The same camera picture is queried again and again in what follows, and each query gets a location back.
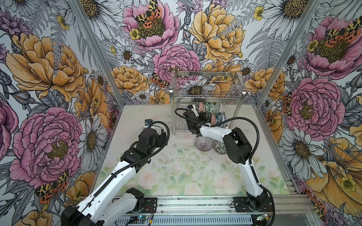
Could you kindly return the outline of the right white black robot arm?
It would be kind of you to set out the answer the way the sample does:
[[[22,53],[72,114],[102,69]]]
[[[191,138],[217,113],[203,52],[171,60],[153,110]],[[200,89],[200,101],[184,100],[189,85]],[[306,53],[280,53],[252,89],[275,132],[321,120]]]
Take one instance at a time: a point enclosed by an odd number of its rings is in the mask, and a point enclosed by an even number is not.
[[[239,166],[243,174],[248,196],[245,206],[252,211],[261,210],[268,199],[268,193],[261,185],[252,163],[252,158],[260,141],[260,132],[257,125],[246,117],[233,117],[220,123],[212,124],[204,112],[196,110],[195,105],[189,105],[186,109],[177,108],[174,113],[186,121],[188,130],[192,134],[208,137],[221,142],[225,146],[229,159]],[[254,127],[256,133],[254,146],[250,144],[242,129],[238,127],[233,129],[222,127],[224,124],[234,120],[246,121]]]

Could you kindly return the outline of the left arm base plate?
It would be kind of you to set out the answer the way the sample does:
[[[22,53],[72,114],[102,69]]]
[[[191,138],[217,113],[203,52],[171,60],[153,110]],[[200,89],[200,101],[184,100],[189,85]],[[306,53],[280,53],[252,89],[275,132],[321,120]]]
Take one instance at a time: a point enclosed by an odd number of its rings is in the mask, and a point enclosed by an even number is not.
[[[139,213],[156,213],[158,198],[146,197],[137,200],[136,206],[133,210],[127,212],[127,214],[139,214]]]

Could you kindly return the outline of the green leaf pattern bowl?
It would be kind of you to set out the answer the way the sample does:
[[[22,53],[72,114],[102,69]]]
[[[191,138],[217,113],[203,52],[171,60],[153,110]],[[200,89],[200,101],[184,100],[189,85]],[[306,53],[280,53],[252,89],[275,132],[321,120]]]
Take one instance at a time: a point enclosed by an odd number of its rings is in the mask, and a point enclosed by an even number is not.
[[[219,113],[219,108],[217,107],[216,103],[206,102],[204,104],[204,112],[217,115]]]

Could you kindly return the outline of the blue floral bowl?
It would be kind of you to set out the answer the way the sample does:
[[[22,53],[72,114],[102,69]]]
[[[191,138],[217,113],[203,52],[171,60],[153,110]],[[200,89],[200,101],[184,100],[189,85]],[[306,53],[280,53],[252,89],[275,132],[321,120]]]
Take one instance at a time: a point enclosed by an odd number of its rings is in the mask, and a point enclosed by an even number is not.
[[[216,124],[220,124],[226,120],[227,120],[227,118],[226,118],[225,113],[218,113],[218,115],[216,116]],[[219,127],[226,128],[227,123],[223,123],[222,125],[219,125]]]

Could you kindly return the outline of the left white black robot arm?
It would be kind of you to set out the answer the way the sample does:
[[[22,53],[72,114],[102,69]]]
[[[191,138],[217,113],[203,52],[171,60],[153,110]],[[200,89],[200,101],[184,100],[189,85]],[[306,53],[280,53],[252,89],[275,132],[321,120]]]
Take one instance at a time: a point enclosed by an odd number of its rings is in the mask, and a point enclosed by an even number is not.
[[[170,130],[166,123],[153,121],[145,127],[107,178],[76,207],[66,207],[61,215],[63,226],[110,226],[123,215],[138,213],[144,207],[144,193],[130,188],[114,200],[119,190],[137,172],[150,163],[168,143]]]

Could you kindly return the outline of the dark leaf pattern bowl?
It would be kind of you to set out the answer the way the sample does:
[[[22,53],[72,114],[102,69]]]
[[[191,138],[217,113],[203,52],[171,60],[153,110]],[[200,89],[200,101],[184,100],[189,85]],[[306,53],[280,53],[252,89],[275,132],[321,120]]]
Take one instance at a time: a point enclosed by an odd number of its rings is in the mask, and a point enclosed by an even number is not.
[[[210,123],[211,123],[211,125],[216,125],[217,124],[217,119],[216,119],[216,116],[214,114],[210,114]]]

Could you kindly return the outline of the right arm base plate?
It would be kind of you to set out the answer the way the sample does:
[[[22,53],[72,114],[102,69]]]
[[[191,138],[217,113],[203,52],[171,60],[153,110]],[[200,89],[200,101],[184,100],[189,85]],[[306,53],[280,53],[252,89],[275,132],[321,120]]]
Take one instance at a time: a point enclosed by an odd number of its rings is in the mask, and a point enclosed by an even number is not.
[[[233,197],[236,212],[273,212],[274,206],[269,197],[253,198],[246,196]]]

